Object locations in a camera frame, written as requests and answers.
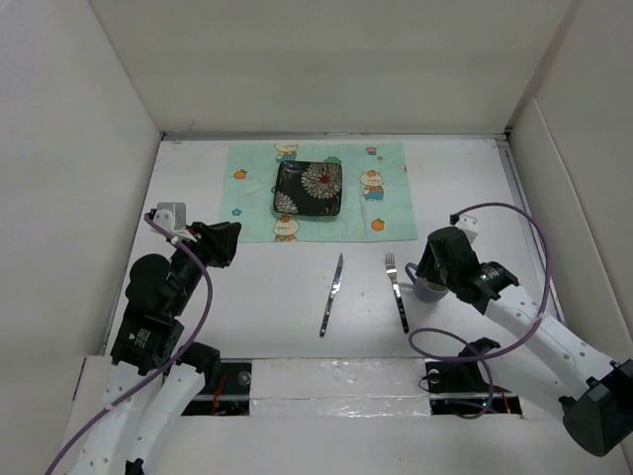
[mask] fork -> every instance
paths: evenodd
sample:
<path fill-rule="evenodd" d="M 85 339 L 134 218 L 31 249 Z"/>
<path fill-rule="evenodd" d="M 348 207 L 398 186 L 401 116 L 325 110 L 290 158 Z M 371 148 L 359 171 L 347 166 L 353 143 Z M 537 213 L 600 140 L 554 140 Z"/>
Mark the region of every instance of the fork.
<path fill-rule="evenodd" d="M 398 313 L 400 314 L 400 320 L 403 323 L 403 330 L 408 333 L 407 314 L 405 313 L 405 306 L 403 305 L 403 298 L 400 294 L 400 284 L 398 283 L 398 269 L 396 269 L 396 258 L 392 252 L 385 254 L 385 268 L 387 269 L 387 275 L 392 281 L 392 289 L 394 290 L 394 297 L 396 297 L 396 303 L 398 304 Z"/>

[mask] cartoon character print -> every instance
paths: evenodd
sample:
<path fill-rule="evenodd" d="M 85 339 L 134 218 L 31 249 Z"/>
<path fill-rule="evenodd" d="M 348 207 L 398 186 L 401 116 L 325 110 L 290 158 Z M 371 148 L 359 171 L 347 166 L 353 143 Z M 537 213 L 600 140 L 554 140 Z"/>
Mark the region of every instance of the cartoon character print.
<path fill-rule="evenodd" d="M 375 170 L 363 172 L 360 182 L 365 185 L 363 196 L 367 201 L 383 201 L 385 190 L 383 189 L 383 177 Z"/>
<path fill-rule="evenodd" d="M 288 215 L 282 215 L 275 222 L 275 242 L 290 242 L 297 240 L 295 233 L 299 230 L 299 223 L 297 220 Z"/>
<path fill-rule="evenodd" d="M 297 159 L 297 148 L 299 148 L 297 144 L 287 145 L 284 143 L 275 143 L 275 148 L 279 152 L 276 158 L 278 163 L 295 161 Z"/>

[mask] white wall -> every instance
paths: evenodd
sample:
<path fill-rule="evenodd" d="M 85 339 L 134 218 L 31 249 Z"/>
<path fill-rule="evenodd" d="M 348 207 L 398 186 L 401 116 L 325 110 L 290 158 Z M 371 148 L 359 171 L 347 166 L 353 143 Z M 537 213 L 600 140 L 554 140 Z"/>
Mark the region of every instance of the white wall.
<path fill-rule="evenodd" d="M 158 142 L 86 0 L 0 2 L 0 361 L 98 349 Z"/>
<path fill-rule="evenodd" d="M 570 327 L 626 358 L 633 356 L 633 3 L 579 7 L 510 143 L 553 242 Z M 633 440 L 625 449 L 633 461 Z"/>
<path fill-rule="evenodd" d="M 163 131 L 500 133 L 570 0 L 91 0 Z"/>

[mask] square plate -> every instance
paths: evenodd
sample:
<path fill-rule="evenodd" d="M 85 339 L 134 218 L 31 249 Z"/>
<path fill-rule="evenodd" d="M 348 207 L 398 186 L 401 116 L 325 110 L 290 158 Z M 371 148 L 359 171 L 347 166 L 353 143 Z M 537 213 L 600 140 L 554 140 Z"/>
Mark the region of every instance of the square plate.
<path fill-rule="evenodd" d="M 279 165 L 273 209 L 303 216 L 337 216 L 342 200 L 339 163 L 285 161 Z"/>

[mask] flower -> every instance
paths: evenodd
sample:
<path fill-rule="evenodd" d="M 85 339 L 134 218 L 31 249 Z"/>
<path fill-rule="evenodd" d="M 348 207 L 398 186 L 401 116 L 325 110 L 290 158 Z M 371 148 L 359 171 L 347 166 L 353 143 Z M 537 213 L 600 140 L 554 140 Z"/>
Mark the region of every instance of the flower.
<path fill-rule="evenodd" d="M 334 163 L 313 163 L 301 175 L 304 188 L 310 196 L 332 198 L 341 188 L 342 169 Z"/>
<path fill-rule="evenodd" d="M 299 213 L 297 205 L 295 205 L 292 198 L 279 191 L 275 193 L 275 210 L 279 213 L 290 213 L 292 215 Z"/>

